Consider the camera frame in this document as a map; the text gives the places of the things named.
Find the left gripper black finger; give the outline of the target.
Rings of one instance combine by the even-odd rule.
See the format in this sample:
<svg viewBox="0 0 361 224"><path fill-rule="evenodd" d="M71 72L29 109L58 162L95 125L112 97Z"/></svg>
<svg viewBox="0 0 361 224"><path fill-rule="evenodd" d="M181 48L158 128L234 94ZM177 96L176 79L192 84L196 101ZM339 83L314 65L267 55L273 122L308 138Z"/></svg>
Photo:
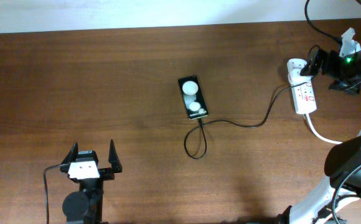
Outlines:
<svg viewBox="0 0 361 224"><path fill-rule="evenodd" d="M62 164L69 164L73 162L78 155L78 143L75 142L69 151L69 153L66 155L65 159L62 161Z"/></svg>
<svg viewBox="0 0 361 224"><path fill-rule="evenodd" d="M118 157L118 155L116 153L114 140L110 141L108 162L111 164L111 168L113 169L114 173L121 173L122 172L122 165L121 165L119 157Z"/></svg>

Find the black smartphone with lit screen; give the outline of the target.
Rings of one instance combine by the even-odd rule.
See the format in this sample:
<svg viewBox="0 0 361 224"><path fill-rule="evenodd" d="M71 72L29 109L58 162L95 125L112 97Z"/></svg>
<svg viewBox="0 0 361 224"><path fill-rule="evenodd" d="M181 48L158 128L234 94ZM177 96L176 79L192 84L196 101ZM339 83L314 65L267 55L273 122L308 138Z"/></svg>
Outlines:
<svg viewBox="0 0 361 224"><path fill-rule="evenodd" d="M184 107L189 119L199 119L209 115L199 79L196 75L178 79Z"/></svg>

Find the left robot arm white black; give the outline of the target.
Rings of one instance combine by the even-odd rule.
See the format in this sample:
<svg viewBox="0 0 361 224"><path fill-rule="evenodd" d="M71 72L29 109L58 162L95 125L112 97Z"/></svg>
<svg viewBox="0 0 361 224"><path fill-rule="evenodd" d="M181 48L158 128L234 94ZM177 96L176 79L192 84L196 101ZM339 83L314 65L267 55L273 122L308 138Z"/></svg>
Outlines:
<svg viewBox="0 0 361 224"><path fill-rule="evenodd" d="M79 189L66 196L62 204L67 223L103 222L103 183L114 180L115 174L123 171L113 140L110 141L108 162L109 167L99 168L95 151L79 151L78 144L73 144L60 167L68 179L79 185Z"/></svg>

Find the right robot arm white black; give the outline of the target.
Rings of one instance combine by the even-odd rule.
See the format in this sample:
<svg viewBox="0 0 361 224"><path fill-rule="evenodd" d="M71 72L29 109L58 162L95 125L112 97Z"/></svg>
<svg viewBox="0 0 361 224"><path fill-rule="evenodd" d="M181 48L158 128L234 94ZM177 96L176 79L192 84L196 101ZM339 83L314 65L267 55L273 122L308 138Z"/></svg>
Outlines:
<svg viewBox="0 0 361 224"><path fill-rule="evenodd" d="M342 35L339 51L319 49L308 61L288 61L288 80L297 113L313 101L307 91L311 79L319 73L334 79L329 89L359 94L361 48L353 40L354 34L349 29ZM275 223L342 223L337 212L361 200L361 130L357 137L334 145L326 157L324 173L320 184L303 201L279 214Z"/></svg>

